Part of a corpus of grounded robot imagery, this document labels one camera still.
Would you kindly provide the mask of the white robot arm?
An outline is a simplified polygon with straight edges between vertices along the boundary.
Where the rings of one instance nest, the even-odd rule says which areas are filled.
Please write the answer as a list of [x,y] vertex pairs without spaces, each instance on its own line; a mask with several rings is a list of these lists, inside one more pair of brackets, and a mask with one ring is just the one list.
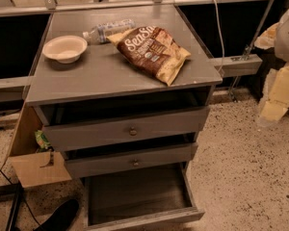
[[280,64],[280,69],[269,70],[258,106],[257,122],[265,127],[277,124],[289,110],[289,9],[257,38],[255,46],[272,48]]

